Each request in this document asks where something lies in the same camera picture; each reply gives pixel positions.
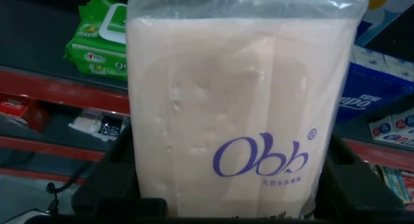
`plastic packaging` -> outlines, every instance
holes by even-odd
[[[66,45],[65,58],[83,73],[127,80],[125,4],[92,0],[79,6],[79,13],[81,23]]]
[[[170,216],[297,218],[367,0],[129,0],[143,197]]]
[[[69,127],[106,142],[116,140],[128,124],[129,117],[85,109],[72,123],[69,123]]]

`store shelf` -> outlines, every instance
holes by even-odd
[[[0,148],[0,174],[53,181],[67,181],[84,161],[47,155],[44,153],[31,153],[28,151]],[[78,183],[82,183],[94,169],[92,163],[82,173]]]
[[[77,14],[0,0],[0,18],[0,92],[129,114],[127,82],[83,74],[63,59]]]
[[[414,147],[373,140],[365,117],[335,125],[334,133],[362,160],[414,171]]]
[[[68,127],[81,109],[56,104],[46,105],[46,108],[52,113],[52,119],[42,134],[20,128],[0,117],[0,147],[100,161],[112,142]]]

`registered trademark symbol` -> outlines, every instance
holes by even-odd
[[[316,137],[316,129],[312,129],[312,130],[310,130],[309,131],[309,133],[308,133],[308,139],[309,140],[312,140],[312,139],[314,139]]]

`green wet wipes package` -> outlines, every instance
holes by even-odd
[[[65,58],[83,73],[127,80],[126,5],[92,0],[79,6],[79,14],[81,23],[66,45]]]

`wet wipes package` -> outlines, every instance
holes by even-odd
[[[414,93],[414,63],[354,46],[336,122]]]
[[[127,80],[126,5],[92,0],[79,6],[81,23],[66,46],[65,58],[87,74]]]

